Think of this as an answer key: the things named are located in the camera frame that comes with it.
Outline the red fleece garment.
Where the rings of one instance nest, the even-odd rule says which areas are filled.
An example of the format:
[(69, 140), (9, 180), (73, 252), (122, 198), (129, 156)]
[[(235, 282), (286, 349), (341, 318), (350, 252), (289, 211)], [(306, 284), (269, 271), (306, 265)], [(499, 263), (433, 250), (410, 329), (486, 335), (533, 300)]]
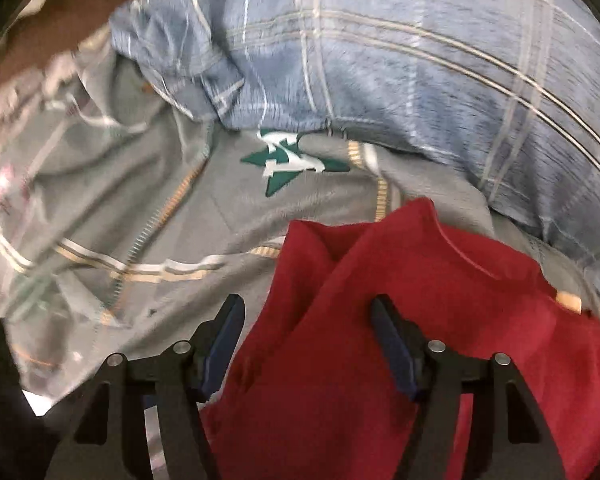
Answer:
[(295, 221), (204, 424), (225, 479), (600, 479), (600, 322), (426, 198)]

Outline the grey patterned bed sheet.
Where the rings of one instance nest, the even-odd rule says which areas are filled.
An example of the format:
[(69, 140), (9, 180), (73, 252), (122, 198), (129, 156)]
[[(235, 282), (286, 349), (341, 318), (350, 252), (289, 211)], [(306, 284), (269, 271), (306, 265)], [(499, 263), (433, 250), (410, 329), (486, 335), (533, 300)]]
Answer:
[[(222, 396), (295, 221), (378, 223), (426, 198), (445, 226), (531, 257), (567, 309), (597, 321), (571, 262), (490, 211), (454, 169), (303, 133), (294, 147), (309, 165), (270, 193), (248, 162), (264, 146), (259, 130), (189, 118), (153, 92), (106, 30), (0, 94), (0, 321), (54, 451), (62, 426), (46, 414), (110, 354), (158, 356), (237, 294), (244, 327), (221, 387), (198, 408), (211, 450), (204, 410)], [(172, 479), (155, 408), (145, 428), (149, 479)]]

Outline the blue plaid pillow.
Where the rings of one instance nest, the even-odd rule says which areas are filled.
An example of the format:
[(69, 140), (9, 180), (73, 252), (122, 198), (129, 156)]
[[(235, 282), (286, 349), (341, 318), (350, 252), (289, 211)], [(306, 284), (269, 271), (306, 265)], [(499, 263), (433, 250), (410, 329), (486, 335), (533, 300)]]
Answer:
[(600, 289), (600, 19), (583, 0), (131, 0), (114, 48), (196, 119), (257, 129), (276, 193), (325, 131), (460, 170)]

